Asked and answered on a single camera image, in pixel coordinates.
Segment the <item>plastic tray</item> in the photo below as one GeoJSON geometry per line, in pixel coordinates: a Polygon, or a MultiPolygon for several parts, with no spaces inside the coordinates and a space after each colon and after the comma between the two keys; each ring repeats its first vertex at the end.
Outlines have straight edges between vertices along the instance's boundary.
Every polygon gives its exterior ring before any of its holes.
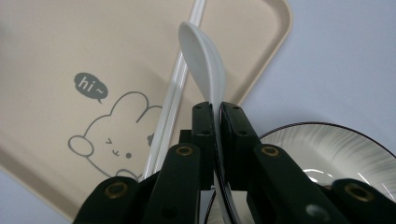
{"type": "MultiPolygon", "coordinates": [[[[111,175],[139,176],[193,1],[4,1],[0,164],[73,219],[111,175]]],[[[207,1],[201,28],[239,104],[291,27],[281,0],[207,1]]],[[[173,144],[204,99],[188,77],[173,144]]]]}

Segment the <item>chopstick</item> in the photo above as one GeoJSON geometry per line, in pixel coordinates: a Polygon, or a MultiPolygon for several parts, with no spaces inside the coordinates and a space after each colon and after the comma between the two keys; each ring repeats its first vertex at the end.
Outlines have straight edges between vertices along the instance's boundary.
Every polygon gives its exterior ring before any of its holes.
{"type": "MultiPolygon", "coordinates": [[[[191,23],[199,26],[204,12],[204,7],[205,0],[195,0],[190,15],[191,23]]],[[[169,148],[178,107],[180,105],[187,72],[188,68],[184,61],[183,54],[180,51],[177,56],[177,62],[171,76],[168,91],[165,96],[160,119],[151,142],[148,160],[142,175],[143,179],[146,179],[155,172],[161,170],[161,167],[163,166],[163,161],[169,148]]]]}

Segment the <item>brass screw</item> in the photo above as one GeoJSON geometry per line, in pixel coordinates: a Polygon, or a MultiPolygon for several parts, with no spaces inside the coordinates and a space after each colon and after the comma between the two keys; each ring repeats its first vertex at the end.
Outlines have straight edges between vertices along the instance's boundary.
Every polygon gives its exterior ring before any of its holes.
{"type": "Polygon", "coordinates": [[[188,156],[192,154],[193,150],[190,147],[178,147],[176,153],[180,156],[188,156]]]}
{"type": "Polygon", "coordinates": [[[275,157],[279,155],[279,150],[277,150],[275,147],[263,147],[262,148],[262,153],[268,156],[275,157]]]}
{"type": "Polygon", "coordinates": [[[374,194],[367,189],[362,188],[361,186],[355,183],[349,183],[344,187],[346,193],[348,193],[353,198],[368,203],[374,199],[374,194]]]}
{"type": "Polygon", "coordinates": [[[128,192],[128,185],[121,181],[112,183],[105,189],[105,195],[109,199],[122,197],[126,192],[128,192]]]}

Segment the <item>table surface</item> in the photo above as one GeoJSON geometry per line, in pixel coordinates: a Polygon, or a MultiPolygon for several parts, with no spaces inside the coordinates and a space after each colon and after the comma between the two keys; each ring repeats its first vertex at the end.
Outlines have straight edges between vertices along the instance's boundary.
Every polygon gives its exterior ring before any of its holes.
{"type": "MultiPolygon", "coordinates": [[[[290,35],[242,104],[256,132],[330,122],[396,154],[396,1],[289,3],[290,35]]],[[[69,223],[3,173],[0,188],[0,223],[69,223]]]]}

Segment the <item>speech bubble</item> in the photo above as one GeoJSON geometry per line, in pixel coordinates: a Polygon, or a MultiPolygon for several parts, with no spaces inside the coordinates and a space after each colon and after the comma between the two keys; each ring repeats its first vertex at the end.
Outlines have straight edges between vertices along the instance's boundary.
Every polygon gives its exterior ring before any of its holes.
{"type": "Polygon", "coordinates": [[[75,76],[76,89],[86,97],[97,99],[101,104],[101,100],[108,95],[106,85],[99,78],[89,73],[78,73],[75,76]]]}

